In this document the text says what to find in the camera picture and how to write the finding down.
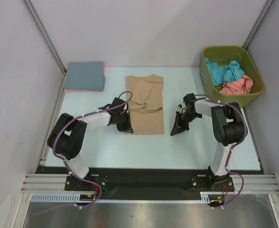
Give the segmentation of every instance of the black mounting plate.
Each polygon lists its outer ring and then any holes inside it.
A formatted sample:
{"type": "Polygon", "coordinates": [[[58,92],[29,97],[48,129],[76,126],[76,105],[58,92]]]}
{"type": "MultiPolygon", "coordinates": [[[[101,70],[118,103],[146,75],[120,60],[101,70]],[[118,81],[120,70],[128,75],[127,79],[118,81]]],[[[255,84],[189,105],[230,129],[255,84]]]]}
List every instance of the black mounting plate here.
{"type": "MultiPolygon", "coordinates": [[[[90,176],[87,180],[96,182],[102,188],[102,191],[106,189],[107,176],[90,176]]],[[[72,175],[67,176],[65,182],[65,191],[95,191],[95,187],[87,182],[81,181],[72,175]]]]}
{"type": "Polygon", "coordinates": [[[212,186],[208,186],[206,176],[194,176],[191,177],[191,185],[192,185],[192,191],[194,192],[200,192],[200,191],[223,192],[223,185],[225,185],[225,187],[229,192],[235,191],[232,177],[229,177],[227,181],[223,181],[220,183],[213,184],[212,186]]]}

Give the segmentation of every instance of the beige cloth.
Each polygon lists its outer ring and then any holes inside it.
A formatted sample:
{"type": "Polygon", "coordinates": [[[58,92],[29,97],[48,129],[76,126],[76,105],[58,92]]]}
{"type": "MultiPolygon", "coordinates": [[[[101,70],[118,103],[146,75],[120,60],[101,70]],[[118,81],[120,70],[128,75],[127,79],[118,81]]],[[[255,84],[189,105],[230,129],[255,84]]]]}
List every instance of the beige cloth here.
{"type": "Polygon", "coordinates": [[[129,112],[133,134],[164,134],[163,86],[164,78],[127,76],[127,91],[133,93],[129,112]]]}

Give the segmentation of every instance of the pink cloth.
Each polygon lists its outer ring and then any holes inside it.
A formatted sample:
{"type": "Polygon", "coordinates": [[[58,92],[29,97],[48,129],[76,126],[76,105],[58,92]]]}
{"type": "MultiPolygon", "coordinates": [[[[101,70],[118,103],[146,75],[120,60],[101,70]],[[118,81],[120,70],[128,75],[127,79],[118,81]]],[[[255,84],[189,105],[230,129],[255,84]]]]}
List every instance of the pink cloth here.
{"type": "Polygon", "coordinates": [[[226,95],[248,94],[252,86],[252,79],[243,74],[240,79],[234,82],[224,82],[224,88],[221,90],[221,93],[226,95]]]}

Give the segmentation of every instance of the green basket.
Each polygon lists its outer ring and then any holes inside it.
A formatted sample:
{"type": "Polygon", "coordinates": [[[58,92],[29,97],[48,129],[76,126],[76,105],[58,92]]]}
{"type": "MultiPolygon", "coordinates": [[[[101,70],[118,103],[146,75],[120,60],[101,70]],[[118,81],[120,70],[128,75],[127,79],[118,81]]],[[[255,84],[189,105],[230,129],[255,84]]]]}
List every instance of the green basket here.
{"type": "Polygon", "coordinates": [[[254,66],[248,52],[239,46],[214,46],[206,48],[202,53],[202,62],[200,76],[204,86],[205,93],[215,101],[225,103],[237,102],[240,107],[246,106],[254,97],[264,91],[264,83],[258,70],[254,66]],[[229,65],[232,60],[237,61],[245,74],[253,80],[253,86],[249,94],[241,95],[225,95],[220,93],[214,87],[210,72],[205,61],[205,57],[209,61],[218,63],[219,66],[229,65]]]}

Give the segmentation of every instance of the gray wall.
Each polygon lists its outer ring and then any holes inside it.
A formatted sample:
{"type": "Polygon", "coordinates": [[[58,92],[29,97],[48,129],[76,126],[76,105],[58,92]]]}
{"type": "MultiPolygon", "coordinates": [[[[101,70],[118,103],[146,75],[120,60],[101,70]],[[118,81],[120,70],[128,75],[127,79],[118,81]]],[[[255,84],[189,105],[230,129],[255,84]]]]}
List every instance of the gray wall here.
{"type": "Polygon", "coordinates": [[[262,163],[267,173],[275,173],[279,183],[279,0],[249,48],[265,83],[265,92],[249,106],[262,163]]]}
{"type": "Polygon", "coordinates": [[[242,46],[266,0],[32,2],[66,67],[197,67],[207,46],[242,46]]]}
{"type": "Polygon", "coordinates": [[[0,1],[0,202],[15,214],[36,166],[62,74],[20,0],[0,1]]]}

